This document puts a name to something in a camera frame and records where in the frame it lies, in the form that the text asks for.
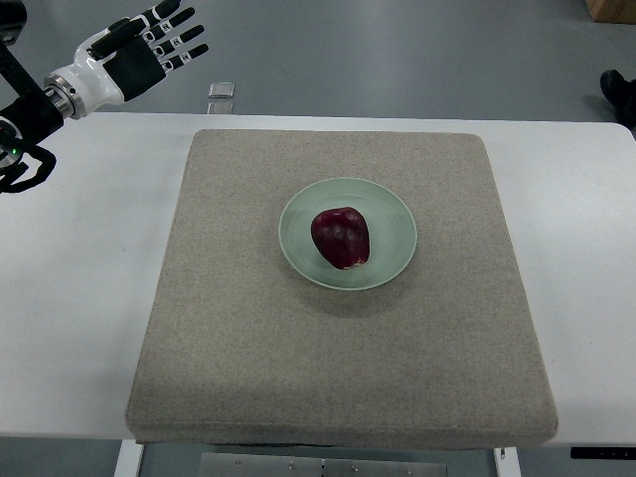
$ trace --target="light green plate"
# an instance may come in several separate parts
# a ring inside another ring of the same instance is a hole
[[[367,221],[371,250],[367,263],[339,270],[318,251],[311,222],[323,211],[353,207]],[[282,252],[298,272],[320,285],[365,290],[392,280],[415,252],[417,228],[406,204],[389,189],[364,179],[327,179],[296,194],[280,216]]]

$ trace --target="black shoe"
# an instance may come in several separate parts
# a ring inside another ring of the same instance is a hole
[[[616,122],[628,129],[636,127],[636,79],[630,82],[617,70],[609,70],[600,77],[600,89],[614,106]]]

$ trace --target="white table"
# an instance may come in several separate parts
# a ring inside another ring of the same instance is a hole
[[[131,437],[124,410],[204,128],[470,132],[491,158],[556,400],[553,445],[636,444],[636,143],[606,123],[97,113],[0,196],[0,435]]]

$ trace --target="red apple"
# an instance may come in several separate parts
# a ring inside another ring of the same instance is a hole
[[[311,223],[311,238],[322,256],[341,270],[369,259],[367,222],[353,207],[318,214]]]

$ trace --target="metal bracket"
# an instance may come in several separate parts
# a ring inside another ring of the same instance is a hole
[[[137,477],[142,455],[143,445],[134,440],[121,441],[114,477]]]
[[[498,477],[522,477],[516,447],[496,448],[493,451]]]
[[[201,456],[199,477],[447,477],[444,464],[275,455]]]

